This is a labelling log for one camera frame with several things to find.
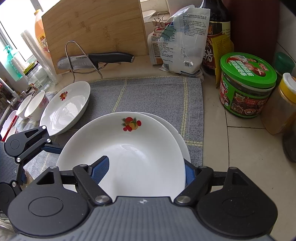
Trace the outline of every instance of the orange juice bottle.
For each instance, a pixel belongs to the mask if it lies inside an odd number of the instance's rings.
[[[36,39],[38,40],[41,48],[44,50],[45,54],[47,57],[51,58],[48,47],[47,47],[47,42],[46,42],[46,37],[44,33],[44,28],[42,24],[42,11],[41,9],[38,9],[34,15],[36,16],[35,19],[35,35]]]

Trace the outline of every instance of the kitchen counter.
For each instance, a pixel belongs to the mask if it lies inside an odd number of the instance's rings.
[[[150,76],[172,76],[170,72],[150,64],[149,56],[136,57],[131,63],[108,64],[101,70],[104,79]],[[91,82],[100,78],[97,72],[75,74],[76,81]],[[52,87],[59,91],[73,82],[71,73]],[[229,166],[241,169],[276,204],[278,219],[271,235],[279,241],[296,236],[296,164],[290,163],[282,149],[281,135],[272,136],[260,117],[238,118],[224,109],[215,87],[215,79],[205,74],[202,83],[204,99],[203,164],[215,171],[227,171]]]

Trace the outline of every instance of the gray gripper base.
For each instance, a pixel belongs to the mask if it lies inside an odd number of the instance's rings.
[[[89,218],[70,233],[54,238],[22,234],[11,241],[226,241],[206,229],[192,209],[178,207],[168,197],[118,197],[115,203],[96,207]],[[252,241],[272,241],[268,235]]]

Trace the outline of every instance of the gray dish towel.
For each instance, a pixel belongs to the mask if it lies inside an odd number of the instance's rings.
[[[149,77],[97,80],[90,83],[89,105],[81,119],[67,132],[51,137],[65,145],[82,126],[102,115],[119,111],[147,112],[167,120],[184,138],[195,166],[202,165],[203,98],[199,78]],[[47,93],[49,100],[56,92]],[[17,130],[39,126],[29,119],[19,119]],[[57,163],[59,155],[42,151],[25,169],[33,178]]]

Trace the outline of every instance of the white dish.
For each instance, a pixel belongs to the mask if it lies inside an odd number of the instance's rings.
[[[23,102],[20,104],[19,108],[17,109],[17,113],[16,115],[23,118],[23,119],[26,119],[25,117],[25,111],[28,107],[28,104],[31,102],[32,100],[32,95],[28,95],[24,100]]]
[[[128,123],[128,129],[134,129],[124,131],[122,119],[128,117],[141,125]],[[110,168],[99,185],[113,201],[117,196],[169,196],[174,200],[185,188],[180,148],[169,130],[149,116],[116,112],[87,123],[67,142],[57,166],[72,170],[103,155],[109,157]]]
[[[10,113],[10,115],[7,117],[6,121],[4,122],[3,126],[2,126],[2,129],[0,131],[0,135],[2,138],[4,138],[5,134],[7,133],[8,131],[8,128],[11,124],[11,122],[13,121],[13,119],[15,118],[15,114],[16,114],[16,110],[12,111]]]
[[[50,136],[69,130],[85,112],[90,92],[90,85],[85,81],[78,81],[63,88],[47,105],[40,126],[47,126]]]
[[[150,113],[144,113],[144,112],[138,112],[138,113],[150,116],[150,117],[156,119],[157,121],[159,121],[161,124],[163,124],[170,131],[170,133],[172,133],[172,135],[176,139],[176,141],[181,149],[183,158],[191,163],[190,154],[189,154],[187,145],[186,145],[183,137],[179,134],[179,132],[176,130],[176,128],[173,127],[173,125],[171,125],[168,121],[166,121],[165,119],[162,119],[161,117],[159,117],[157,115],[153,115]]]
[[[10,131],[8,132],[7,134],[7,137],[5,139],[5,142],[7,141],[8,137],[10,137],[11,135],[15,134],[16,133],[16,130],[17,130],[17,127],[16,126],[13,126]]]
[[[25,118],[39,121],[49,101],[44,91],[40,91],[28,104],[25,111]]]

